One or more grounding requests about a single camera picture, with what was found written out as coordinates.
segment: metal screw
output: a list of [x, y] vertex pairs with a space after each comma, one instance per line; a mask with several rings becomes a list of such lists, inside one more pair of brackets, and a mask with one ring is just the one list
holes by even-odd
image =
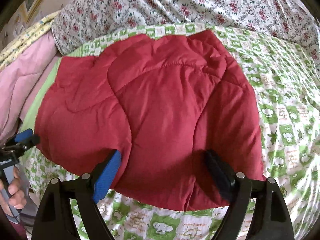
[[82, 179], [89, 179], [90, 178], [90, 174], [89, 173], [84, 173], [81, 175]]
[[242, 172], [237, 172], [236, 175], [239, 179], [244, 179], [244, 174]]
[[51, 184], [56, 184], [56, 183], [58, 183], [58, 179], [57, 178], [54, 178], [54, 179], [51, 180]]
[[271, 184], [275, 184], [276, 183], [276, 180], [274, 178], [268, 178], [268, 181], [271, 183]]

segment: pink blanket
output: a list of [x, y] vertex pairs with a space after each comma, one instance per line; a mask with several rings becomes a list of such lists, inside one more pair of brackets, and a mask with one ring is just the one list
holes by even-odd
[[49, 31], [0, 72], [0, 143], [14, 135], [18, 118], [28, 111], [50, 72], [45, 70], [51, 69], [57, 59], [56, 53]]

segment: light green fabric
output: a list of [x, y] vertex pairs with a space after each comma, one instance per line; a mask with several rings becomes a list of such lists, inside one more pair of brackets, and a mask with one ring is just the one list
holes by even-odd
[[[314, 62], [297, 44], [247, 30], [204, 24], [138, 26], [95, 39], [70, 56], [99, 55], [113, 42], [146, 33], [191, 35], [211, 29], [242, 67], [257, 98], [264, 175], [275, 177], [288, 205], [296, 239], [301, 239], [319, 216], [320, 87]], [[34, 128], [42, 98], [54, 82], [56, 63], [31, 106], [22, 130]], [[36, 148], [22, 158], [37, 195], [53, 177], [76, 176], [47, 160]], [[255, 201], [248, 206], [239, 239], [249, 229]], [[88, 239], [76, 201], [71, 206], [81, 239]], [[115, 239], [211, 239], [227, 208], [176, 212], [127, 198], [110, 190], [99, 210]]]

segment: blue gripper pad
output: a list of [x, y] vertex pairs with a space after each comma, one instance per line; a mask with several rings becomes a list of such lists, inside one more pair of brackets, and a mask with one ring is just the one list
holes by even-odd
[[29, 128], [29, 129], [27, 129], [27, 130], [25, 130], [25, 131], [23, 131], [23, 132], [21, 132], [21, 133], [18, 133], [18, 134], [15, 136], [14, 141], [17, 142], [17, 143], [18, 143], [18, 142], [22, 142], [22, 141], [24, 141], [25, 139], [31, 137], [32, 135], [33, 135], [33, 131], [32, 131], [31, 128]]
[[116, 151], [94, 184], [93, 201], [104, 199], [121, 164], [121, 154]]

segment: folded red clothing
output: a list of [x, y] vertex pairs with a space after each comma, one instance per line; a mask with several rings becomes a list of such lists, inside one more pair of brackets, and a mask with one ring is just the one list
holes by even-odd
[[137, 35], [99, 57], [63, 57], [35, 132], [42, 153], [78, 175], [118, 149], [111, 187], [161, 208], [228, 205], [204, 165], [206, 149], [262, 180], [255, 93], [211, 31]]

